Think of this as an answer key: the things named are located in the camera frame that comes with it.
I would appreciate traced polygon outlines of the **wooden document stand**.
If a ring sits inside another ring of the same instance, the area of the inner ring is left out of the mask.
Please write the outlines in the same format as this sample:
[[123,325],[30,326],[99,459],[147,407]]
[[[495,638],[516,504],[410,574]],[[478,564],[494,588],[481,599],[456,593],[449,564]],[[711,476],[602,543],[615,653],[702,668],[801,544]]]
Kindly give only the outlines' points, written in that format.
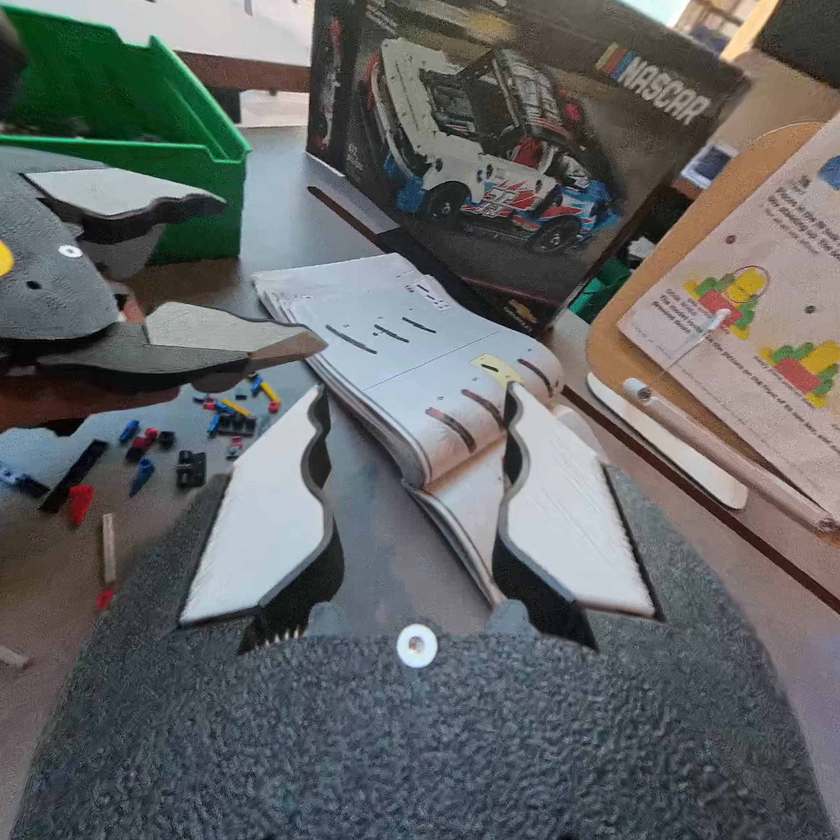
[[838,117],[738,155],[593,321],[594,375],[838,544]]

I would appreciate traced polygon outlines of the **pile of small brick pieces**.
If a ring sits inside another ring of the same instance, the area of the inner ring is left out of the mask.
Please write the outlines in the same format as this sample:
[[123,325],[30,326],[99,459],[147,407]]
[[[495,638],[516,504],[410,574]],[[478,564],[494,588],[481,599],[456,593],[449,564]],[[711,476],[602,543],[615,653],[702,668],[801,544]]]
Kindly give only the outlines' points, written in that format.
[[[244,441],[255,438],[262,430],[263,419],[253,410],[245,408],[245,401],[248,398],[260,395],[268,400],[266,406],[269,415],[279,412],[281,400],[261,373],[248,374],[246,386],[236,390],[233,397],[200,395],[193,399],[210,415],[206,426],[206,439],[209,442],[217,438],[225,441],[226,460],[235,460],[239,457],[244,450]],[[130,498],[136,497],[145,488],[155,472],[156,467],[151,457],[152,449],[158,447],[159,450],[168,452],[174,449],[176,443],[177,436],[172,430],[154,426],[143,427],[138,419],[126,423],[120,433],[119,444],[124,448],[126,462],[135,467],[129,487]]]

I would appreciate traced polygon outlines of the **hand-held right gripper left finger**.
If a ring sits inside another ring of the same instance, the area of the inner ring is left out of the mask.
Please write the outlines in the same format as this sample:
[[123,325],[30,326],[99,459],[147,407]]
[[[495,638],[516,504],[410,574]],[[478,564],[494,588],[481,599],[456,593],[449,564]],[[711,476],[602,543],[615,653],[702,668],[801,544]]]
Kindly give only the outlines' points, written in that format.
[[251,634],[303,634],[344,575],[343,546],[325,487],[329,398],[314,385],[227,478],[188,588],[179,627],[249,620]]

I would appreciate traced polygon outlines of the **printed instruction sheet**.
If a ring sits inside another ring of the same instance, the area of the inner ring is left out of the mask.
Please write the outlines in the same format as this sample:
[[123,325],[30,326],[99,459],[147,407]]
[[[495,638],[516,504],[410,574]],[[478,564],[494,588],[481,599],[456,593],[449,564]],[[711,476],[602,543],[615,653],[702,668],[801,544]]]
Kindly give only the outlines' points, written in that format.
[[828,511],[839,481],[838,181],[835,118],[618,326]]

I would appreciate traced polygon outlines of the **green plastic bin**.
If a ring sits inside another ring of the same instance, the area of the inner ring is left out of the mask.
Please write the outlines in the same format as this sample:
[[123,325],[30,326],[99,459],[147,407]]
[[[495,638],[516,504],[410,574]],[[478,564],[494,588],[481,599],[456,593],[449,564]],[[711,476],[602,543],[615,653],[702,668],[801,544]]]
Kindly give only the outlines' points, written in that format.
[[167,45],[128,45],[107,26],[3,6],[28,58],[11,116],[41,134],[2,146],[63,154],[201,188],[226,211],[168,227],[152,261],[236,259],[250,146]]

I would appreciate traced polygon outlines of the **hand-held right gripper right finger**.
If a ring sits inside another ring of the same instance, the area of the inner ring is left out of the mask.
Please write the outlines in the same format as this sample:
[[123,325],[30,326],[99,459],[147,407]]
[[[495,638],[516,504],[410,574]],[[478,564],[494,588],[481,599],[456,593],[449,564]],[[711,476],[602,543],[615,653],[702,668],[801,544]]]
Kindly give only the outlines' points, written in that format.
[[556,637],[593,637],[589,611],[657,618],[608,461],[588,426],[519,383],[507,387],[504,417],[505,489],[491,560],[501,593]]

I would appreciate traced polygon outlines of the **open instruction booklet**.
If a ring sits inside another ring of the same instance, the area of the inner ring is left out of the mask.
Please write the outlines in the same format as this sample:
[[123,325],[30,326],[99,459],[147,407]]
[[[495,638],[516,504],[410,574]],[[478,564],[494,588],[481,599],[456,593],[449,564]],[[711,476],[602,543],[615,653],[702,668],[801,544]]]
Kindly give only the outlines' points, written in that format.
[[586,421],[564,406],[564,372],[551,350],[483,318],[407,259],[378,255],[260,271],[260,301],[326,348],[314,373],[385,448],[402,484],[436,523],[492,606],[505,491],[508,385],[522,384],[599,454]]

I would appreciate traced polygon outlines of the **toy car set box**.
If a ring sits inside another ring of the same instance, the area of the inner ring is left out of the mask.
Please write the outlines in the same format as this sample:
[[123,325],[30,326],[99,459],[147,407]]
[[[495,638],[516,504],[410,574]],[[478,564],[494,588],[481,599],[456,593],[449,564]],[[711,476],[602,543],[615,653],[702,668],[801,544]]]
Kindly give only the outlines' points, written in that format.
[[315,2],[308,152],[467,308],[543,331],[749,89],[623,2]]

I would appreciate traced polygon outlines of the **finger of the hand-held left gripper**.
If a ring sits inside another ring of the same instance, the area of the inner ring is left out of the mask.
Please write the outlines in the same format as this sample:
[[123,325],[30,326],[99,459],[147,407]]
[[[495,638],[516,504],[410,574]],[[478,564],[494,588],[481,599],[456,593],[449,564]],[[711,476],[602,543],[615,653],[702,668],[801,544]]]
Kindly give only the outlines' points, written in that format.
[[158,392],[200,382],[219,391],[247,374],[303,361],[326,348],[302,324],[168,301],[143,322],[116,322],[97,337],[39,353],[36,370],[115,392]]
[[80,228],[82,252],[114,280],[128,280],[146,267],[167,226],[219,215],[227,207],[203,189],[118,168],[23,177],[56,215]]

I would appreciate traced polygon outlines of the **long black brick beam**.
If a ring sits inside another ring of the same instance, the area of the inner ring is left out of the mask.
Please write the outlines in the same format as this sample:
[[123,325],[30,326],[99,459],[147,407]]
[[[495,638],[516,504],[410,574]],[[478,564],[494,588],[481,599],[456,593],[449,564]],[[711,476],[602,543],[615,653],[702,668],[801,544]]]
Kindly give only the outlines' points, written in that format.
[[47,514],[56,514],[69,500],[70,490],[83,483],[88,473],[109,448],[110,444],[103,440],[94,439],[91,441],[68,468],[58,484],[48,493],[38,510]]

